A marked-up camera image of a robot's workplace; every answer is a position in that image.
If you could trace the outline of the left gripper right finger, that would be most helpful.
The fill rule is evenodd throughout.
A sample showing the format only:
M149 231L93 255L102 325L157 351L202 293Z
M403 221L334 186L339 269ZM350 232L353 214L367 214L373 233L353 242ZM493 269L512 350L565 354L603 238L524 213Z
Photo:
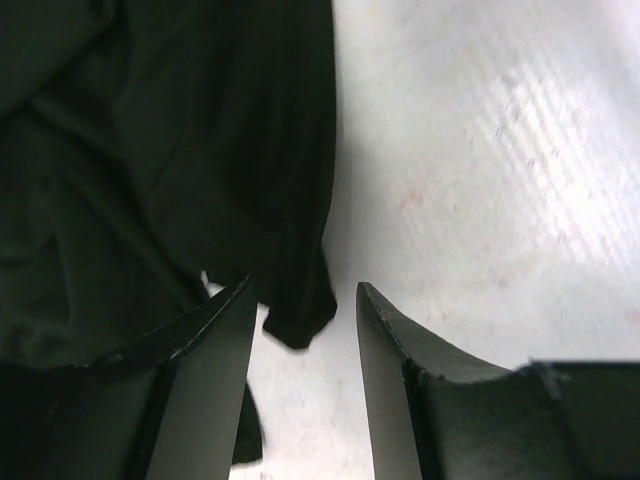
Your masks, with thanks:
M639 367L536 361L508 370L356 293L378 479L635 479Z

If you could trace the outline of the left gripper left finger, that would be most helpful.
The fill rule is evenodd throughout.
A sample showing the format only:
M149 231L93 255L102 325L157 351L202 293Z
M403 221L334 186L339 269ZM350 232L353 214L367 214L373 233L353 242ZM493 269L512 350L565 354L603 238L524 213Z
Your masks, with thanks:
M5 479L225 479L256 320L250 280L82 366L1 365Z

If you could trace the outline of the black t shirt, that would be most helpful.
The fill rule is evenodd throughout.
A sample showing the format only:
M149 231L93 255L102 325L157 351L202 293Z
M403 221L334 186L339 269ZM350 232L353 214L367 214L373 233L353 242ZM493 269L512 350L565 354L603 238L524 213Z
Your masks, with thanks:
M1 5L1 358L82 365L256 285L306 349L336 313L329 1Z

